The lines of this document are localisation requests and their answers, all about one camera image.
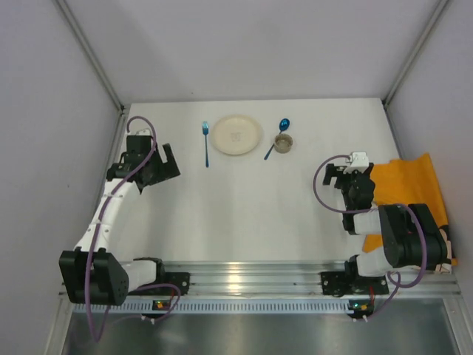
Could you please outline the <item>blue metallic fork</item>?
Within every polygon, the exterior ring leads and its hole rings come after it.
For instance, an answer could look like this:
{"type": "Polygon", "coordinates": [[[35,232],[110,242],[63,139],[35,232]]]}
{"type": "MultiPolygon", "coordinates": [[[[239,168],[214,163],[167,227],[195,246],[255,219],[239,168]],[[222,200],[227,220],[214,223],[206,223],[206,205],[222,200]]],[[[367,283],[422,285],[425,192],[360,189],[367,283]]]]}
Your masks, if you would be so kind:
{"type": "Polygon", "coordinates": [[[202,131],[205,141],[205,167],[209,167],[209,156],[208,156],[208,134],[209,134],[209,125],[207,121],[202,123],[202,131]]]}

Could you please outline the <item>orange Mickey Mouse placemat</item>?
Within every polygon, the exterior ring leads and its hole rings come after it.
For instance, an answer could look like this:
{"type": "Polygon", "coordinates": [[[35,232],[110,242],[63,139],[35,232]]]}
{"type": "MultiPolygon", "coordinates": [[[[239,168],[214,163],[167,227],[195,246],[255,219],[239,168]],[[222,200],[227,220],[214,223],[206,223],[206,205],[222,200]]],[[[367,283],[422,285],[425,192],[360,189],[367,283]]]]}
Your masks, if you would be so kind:
{"type": "Polygon", "coordinates": [[[425,203],[440,228],[440,234],[446,241],[448,263],[435,267],[436,272],[452,272],[457,264],[452,253],[449,238],[449,220],[429,154],[425,153],[414,160],[394,159],[389,163],[374,165],[370,179],[375,183],[374,201],[377,206],[403,203],[425,203]]]}

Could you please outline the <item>small brown cup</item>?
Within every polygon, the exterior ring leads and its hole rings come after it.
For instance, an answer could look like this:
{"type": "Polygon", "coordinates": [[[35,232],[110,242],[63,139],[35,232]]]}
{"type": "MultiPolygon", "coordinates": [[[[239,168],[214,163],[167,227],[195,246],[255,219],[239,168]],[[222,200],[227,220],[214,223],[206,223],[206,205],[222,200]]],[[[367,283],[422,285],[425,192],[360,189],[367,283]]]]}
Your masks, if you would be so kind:
{"type": "Polygon", "coordinates": [[[280,133],[274,138],[273,148],[279,154],[288,153],[293,145],[293,138],[289,134],[280,133]]]}

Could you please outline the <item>blue metallic spoon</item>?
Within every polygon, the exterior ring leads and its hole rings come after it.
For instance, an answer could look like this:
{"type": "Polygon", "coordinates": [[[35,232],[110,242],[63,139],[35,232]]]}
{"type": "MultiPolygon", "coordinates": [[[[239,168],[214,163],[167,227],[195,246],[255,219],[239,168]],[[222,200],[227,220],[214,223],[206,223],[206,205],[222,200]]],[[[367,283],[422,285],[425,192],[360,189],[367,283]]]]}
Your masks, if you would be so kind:
{"type": "Polygon", "coordinates": [[[264,156],[264,160],[267,160],[269,158],[271,152],[274,149],[280,154],[286,154],[291,150],[293,145],[293,139],[288,133],[285,133],[285,131],[289,129],[289,126],[290,120],[288,118],[283,118],[279,122],[279,134],[275,136],[270,149],[264,156]]]}

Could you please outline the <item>cream round plate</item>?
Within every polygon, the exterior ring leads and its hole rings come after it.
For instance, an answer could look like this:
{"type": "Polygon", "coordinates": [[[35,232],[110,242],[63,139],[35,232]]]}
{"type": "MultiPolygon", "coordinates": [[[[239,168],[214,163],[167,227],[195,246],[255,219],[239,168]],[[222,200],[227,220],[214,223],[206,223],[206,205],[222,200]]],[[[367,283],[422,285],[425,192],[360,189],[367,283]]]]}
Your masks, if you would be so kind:
{"type": "Polygon", "coordinates": [[[210,139],[211,145],[225,155],[245,155],[259,145],[262,128],[250,116],[227,115],[212,126],[210,139]]]}

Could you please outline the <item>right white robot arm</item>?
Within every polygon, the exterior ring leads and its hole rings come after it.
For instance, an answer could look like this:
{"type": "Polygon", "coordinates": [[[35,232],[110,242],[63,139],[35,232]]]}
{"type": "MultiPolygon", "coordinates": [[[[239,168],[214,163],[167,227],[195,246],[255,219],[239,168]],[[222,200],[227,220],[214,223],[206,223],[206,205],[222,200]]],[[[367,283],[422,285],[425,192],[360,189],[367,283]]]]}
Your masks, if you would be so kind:
{"type": "Polygon", "coordinates": [[[375,164],[355,164],[347,160],[337,166],[324,162],[318,173],[325,186],[333,184],[341,192],[344,230],[350,235],[378,236],[381,244],[371,251],[353,255],[344,268],[351,279],[382,277],[404,267],[426,271],[449,272],[452,251],[447,231],[439,226],[429,206],[407,203],[398,197],[385,202],[376,200],[379,183],[375,182],[375,164]]]}

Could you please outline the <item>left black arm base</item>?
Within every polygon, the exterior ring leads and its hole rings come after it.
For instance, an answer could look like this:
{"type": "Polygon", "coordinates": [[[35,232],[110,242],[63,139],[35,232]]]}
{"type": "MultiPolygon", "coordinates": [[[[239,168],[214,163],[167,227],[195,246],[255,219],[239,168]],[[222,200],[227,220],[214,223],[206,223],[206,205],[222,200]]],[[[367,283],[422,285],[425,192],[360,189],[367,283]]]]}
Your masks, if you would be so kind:
{"type": "Polygon", "coordinates": [[[172,284],[179,288],[182,295],[186,295],[191,284],[191,274],[187,271],[178,269],[172,271],[164,263],[159,263],[157,267],[157,279],[159,284],[172,284]]]}

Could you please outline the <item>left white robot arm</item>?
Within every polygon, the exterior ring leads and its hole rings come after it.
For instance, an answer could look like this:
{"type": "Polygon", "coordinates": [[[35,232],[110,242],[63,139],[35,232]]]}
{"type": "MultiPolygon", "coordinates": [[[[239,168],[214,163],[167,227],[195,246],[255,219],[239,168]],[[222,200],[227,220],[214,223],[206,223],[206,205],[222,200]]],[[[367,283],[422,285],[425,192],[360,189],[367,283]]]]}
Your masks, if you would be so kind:
{"type": "Polygon", "coordinates": [[[119,241],[135,200],[148,186],[175,178],[180,170],[171,146],[158,152],[151,135],[130,135],[126,150],[106,173],[104,191],[92,222],[73,250],[58,264],[69,300],[75,304],[122,305],[131,292],[166,280],[162,260],[129,257],[119,261],[119,241]]]}

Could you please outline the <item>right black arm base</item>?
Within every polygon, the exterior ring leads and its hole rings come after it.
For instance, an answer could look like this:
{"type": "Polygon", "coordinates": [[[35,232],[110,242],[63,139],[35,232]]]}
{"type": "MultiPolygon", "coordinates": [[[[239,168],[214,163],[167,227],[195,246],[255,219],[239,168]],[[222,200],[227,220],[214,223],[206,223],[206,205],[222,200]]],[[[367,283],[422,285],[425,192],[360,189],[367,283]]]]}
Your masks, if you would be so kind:
{"type": "Polygon", "coordinates": [[[320,273],[323,295],[343,297],[346,295],[387,295],[389,287],[386,277],[362,277],[358,273],[355,258],[344,262],[343,271],[320,273]]]}

